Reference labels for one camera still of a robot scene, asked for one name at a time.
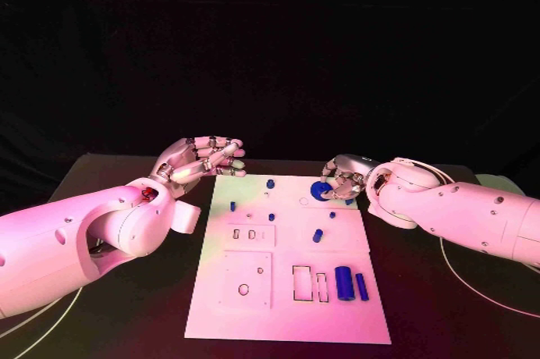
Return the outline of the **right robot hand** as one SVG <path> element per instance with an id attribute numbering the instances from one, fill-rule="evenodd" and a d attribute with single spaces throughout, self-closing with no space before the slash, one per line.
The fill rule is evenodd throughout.
<path id="1" fill-rule="evenodd" d="M 367 157 L 341 154 L 337 155 L 324 165 L 321 171 L 321 182 L 334 172 L 337 187 L 321 193 L 327 200 L 351 200 L 364 191 L 367 178 L 380 162 Z"/>

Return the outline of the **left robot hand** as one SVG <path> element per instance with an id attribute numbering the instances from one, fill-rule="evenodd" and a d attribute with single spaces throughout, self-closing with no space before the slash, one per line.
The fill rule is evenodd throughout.
<path id="1" fill-rule="evenodd" d="M 229 137 L 182 138 L 157 158 L 150 178 L 179 199 L 205 176 L 245 177 L 243 142 Z"/>

